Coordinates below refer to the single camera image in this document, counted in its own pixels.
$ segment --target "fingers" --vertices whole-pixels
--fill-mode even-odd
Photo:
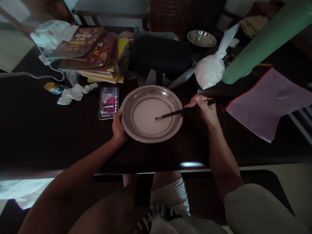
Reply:
[[[196,97],[195,98],[195,102],[197,103],[197,105],[199,106],[199,108],[202,110],[202,111],[207,111],[209,110],[209,107],[208,105],[205,103],[204,100],[202,100],[200,97]]]
[[[120,118],[121,116],[122,116],[122,111],[121,110],[119,110],[116,114],[114,114],[114,118],[115,118],[115,116],[116,116],[116,118]]]
[[[118,111],[116,114],[114,114],[114,117],[113,117],[113,124],[121,124],[120,122],[120,117],[123,113],[121,111]]]
[[[196,102],[195,102],[195,98],[196,97],[200,97],[203,101],[207,101],[207,100],[211,100],[213,98],[208,98],[208,97],[205,97],[203,95],[200,95],[200,94],[196,94],[194,97],[192,97],[191,101],[189,102],[189,104],[185,105],[184,107],[187,108],[187,107],[193,107],[196,105]]]

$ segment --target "tissue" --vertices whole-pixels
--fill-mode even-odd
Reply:
[[[92,83],[82,87],[79,84],[75,84],[75,86],[71,89],[64,89],[62,96],[58,100],[58,104],[69,105],[73,99],[80,101],[84,94],[92,91],[95,87],[97,87],[97,85],[97,83]]]

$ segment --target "jar lid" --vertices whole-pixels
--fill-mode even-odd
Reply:
[[[58,87],[54,82],[49,82],[45,84],[45,89],[49,90],[49,91],[54,91],[56,90]]]

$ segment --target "smartphone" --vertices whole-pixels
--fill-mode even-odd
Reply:
[[[112,119],[119,108],[118,87],[104,87],[101,89],[99,119]]]

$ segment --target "chopsticks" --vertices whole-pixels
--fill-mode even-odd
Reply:
[[[215,100],[214,100],[214,99],[211,99],[211,100],[205,101],[205,103],[206,103],[208,106],[210,106],[210,105],[215,104]],[[177,110],[177,111],[174,111],[174,112],[171,112],[171,113],[168,113],[168,114],[165,114],[165,115],[156,117],[155,120],[160,120],[160,119],[164,119],[164,118],[167,118],[167,117],[170,117],[170,116],[173,116],[173,115],[182,114],[182,113],[184,113],[185,111],[187,111],[187,110],[189,110],[189,109],[192,109],[192,108],[194,108],[194,107],[183,108],[183,109],[181,109],[181,110]]]

